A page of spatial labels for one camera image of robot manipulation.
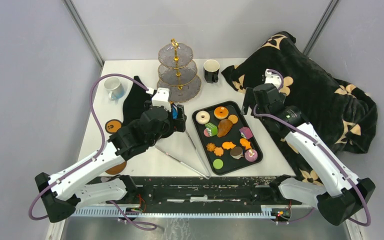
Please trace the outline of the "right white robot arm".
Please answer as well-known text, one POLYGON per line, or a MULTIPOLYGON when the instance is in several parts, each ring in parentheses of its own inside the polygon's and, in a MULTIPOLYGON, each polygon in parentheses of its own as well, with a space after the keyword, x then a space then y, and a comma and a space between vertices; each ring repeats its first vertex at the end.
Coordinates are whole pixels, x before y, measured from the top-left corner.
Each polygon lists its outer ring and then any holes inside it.
POLYGON ((285 106, 280 92, 284 78, 274 69, 266 69, 262 84, 248 87, 241 114, 252 109, 252 116, 291 144, 322 180, 322 185, 299 181, 289 175, 270 183, 269 199, 275 204, 295 200, 317 209, 330 224, 349 220, 368 227, 372 223, 368 208, 376 186, 370 178, 359 178, 346 167, 317 134, 308 118, 296 106, 285 106))

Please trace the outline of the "three-tier glass cake stand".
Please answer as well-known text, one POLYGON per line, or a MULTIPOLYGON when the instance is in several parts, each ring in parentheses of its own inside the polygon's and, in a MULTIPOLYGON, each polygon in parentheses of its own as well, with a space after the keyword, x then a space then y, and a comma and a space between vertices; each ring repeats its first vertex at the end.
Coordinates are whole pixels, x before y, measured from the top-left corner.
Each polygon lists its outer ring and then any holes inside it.
POLYGON ((191 47, 173 38, 159 50, 158 61, 157 87, 169 89, 171 102, 185 103, 198 95, 202 80, 191 47))

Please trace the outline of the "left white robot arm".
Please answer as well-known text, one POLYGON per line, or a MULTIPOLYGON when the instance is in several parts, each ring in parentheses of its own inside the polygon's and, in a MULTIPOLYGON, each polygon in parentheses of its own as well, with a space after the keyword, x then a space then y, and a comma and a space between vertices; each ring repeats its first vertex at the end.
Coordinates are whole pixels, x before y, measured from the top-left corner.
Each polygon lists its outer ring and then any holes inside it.
POLYGON ((76 210, 95 203, 122 200, 129 204, 136 200, 138 191, 127 175, 115 177, 108 183, 90 184, 90 181, 145 153, 161 138, 185 132, 184 106, 171 104, 168 98, 169 89, 156 89, 151 100, 146 101, 146 110, 140 118, 103 138, 95 152, 60 172, 41 172, 34 178, 39 190, 34 202, 42 201, 51 223, 65 220, 76 210))

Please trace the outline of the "metal serving tongs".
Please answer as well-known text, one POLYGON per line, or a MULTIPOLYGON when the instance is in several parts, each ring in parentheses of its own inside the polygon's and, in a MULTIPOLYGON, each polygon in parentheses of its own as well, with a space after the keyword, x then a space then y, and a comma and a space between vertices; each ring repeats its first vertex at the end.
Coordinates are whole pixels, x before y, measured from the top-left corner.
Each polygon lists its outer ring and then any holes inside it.
POLYGON ((210 179, 211 174, 187 131, 173 133, 169 137, 159 140, 154 147, 200 177, 210 179))

